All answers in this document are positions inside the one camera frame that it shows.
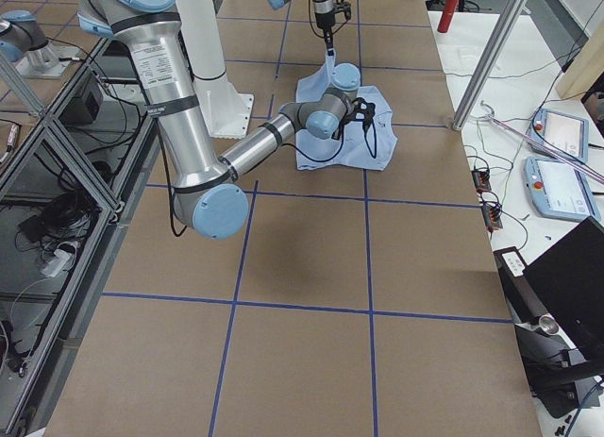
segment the white plug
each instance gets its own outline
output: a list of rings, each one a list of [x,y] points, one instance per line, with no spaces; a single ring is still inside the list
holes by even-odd
[[[63,242],[59,244],[57,249],[53,252],[53,257],[45,262],[42,266],[42,269],[40,269],[42,275],[49,278],[56,277],[62,270],[65,269],[67,263],[76,256],[78,247],[79,242],[77,241]]]

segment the black screen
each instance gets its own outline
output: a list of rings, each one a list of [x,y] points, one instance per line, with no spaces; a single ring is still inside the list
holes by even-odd
[[[586,218],[524,275],[583,357],[604,357],[604,227]]]

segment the white table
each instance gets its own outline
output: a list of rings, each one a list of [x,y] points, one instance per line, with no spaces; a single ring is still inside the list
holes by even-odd
[[[430,12],[429,16],[443,69],[447,74],[459,75],[447,75],[451,100],[454,107],[457,107],[470,81],[470,77],[465,75],[470,75],[474,71],[498,16],[494,14],[456,13],[447,33],[436,31],[441,12]],[[503,48],[491,76],[522,75],[527,71],[539,69],[550,62],[552,64],[543,70],[523,77],[489,79],[472,111],[472,115],[481,116],[485,114],[485,109],[480,106],[480,100],[484,100],[495,109],[495,117],[499,120],[529,118],[544,100],[547,90],[560,71],[558,62],[555,61],[535,24],[529,16],[521,16]],[[559,98],[555,89],[548,97],[548,99]],[[547,103],[545,108],[556,109],[590,120],[587,111],[578,99]],[[513,121],[510,122],[510,126],[524,133],[529,126],[529,122]],[[480,129],[484,148],[487,151],[506,159],[513,159],[520,142],[522,142],[520,137],[489,123],[480,124]],[[478,155],[485,158],[490,167],[510,166],[506,161],[485,153],[478,136],[476,120],[470,120],[461,134],[464,144],[474,146],[478,151]],[[590,143],[604,144],[591,120]],[[466,150],[468,155],[475,155],[472,148]],[[523,175],[524,159],[531,155],[535,154],[524,143],[514,162],[507,193],[504,193],[507,173],[496,169],[491,173],[491,185],[495,193],[501,199],[504,198],[504,194],[506,196],[503,206],[504,211],[523,220],[528,230],[528,243],[522,250],[522,255],[528,263],[533,262],[577,225],[573,222],[543,218],[532,207]],[[469,164],[472,166],[474,159],[470,159]],[[604,172],[604,151],[590,149],[588,164],[598,172]],[[478,160],[477,166],[483,166],[483,163]],[[604,191],[604,186],[591,181],[591,179],[590,187],[592,191]],[[596,197],[596,203],[600,212],[604,215],[604,199],[602,196]],[[503,229],[495,231],[493,234],[492,249],[497,250],[507,246],[522,245],[525,240],[524,230],[506,215],[503,215],[502,223]],[[544,436],[550,437],[558,426],[565,425],[563,418],[552,418],[537,399],[535,399],[535,407]],[[604,429],[604,408],[589,409],[581,412],[571,435],[573,437],[599,435],[598,433],[601,433],[602,429]]]

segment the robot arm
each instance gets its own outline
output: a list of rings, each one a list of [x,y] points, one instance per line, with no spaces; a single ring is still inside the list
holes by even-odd
[[[80,24],[129,49],[176,170],[176,217],[204,236],[222,239],[243,225],[247,198],[232,182],[301,128],[330,136],[352,111],[348,94],[330,89],[319,102],[288,104],[220,158],[199,108],[176,35],[176,0],[80,0]]]
[[[275,10],[283,8],[292,0],[268,0]],[[323,31],[323,40],[327,51],[333,54],[333,27],[336,25],[336,14],[343,12],[345,19],[350,20],[350,3],[344,0],[312,0],[314,18],[319,29]]]
[[[37,71],[59,63],[35,17],[26,10],[12,10],[0,16],[0,52],[11,62],[27,55],[31,67]]]

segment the blue cloth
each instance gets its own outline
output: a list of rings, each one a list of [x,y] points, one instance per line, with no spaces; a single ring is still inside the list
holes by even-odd
[[[329,86],[329,77],[335,67],[335,55],[326,55],[326,62],[321,69],[311,76],[298,81],[295,92],[296,102],[315,102]],[[306,159],[299,152],[296,153],[298,170],[315,170],[329,165],[345,165],[353,168],[364,168],[367,170],[382,171],[393,156],[397,138],[393,134],[392,116],[393,111],[375,86],[361,86],[357,94],[367,102],[376,104],[376,117],[374,123],[377,135],[377,157],[372,159],[365,139],[363,137],[361,123],[349,123],[344,128],[344,146],[340,154],[328,162],[316,162]],[[374,149],[374,131],[369,128],[367,141],[371,149]],[[295,135],[295,144],[307,156],[321,160],[329,159],[340,148],[341,141],[320,140],[312,136],[307,130],[300,130]]]

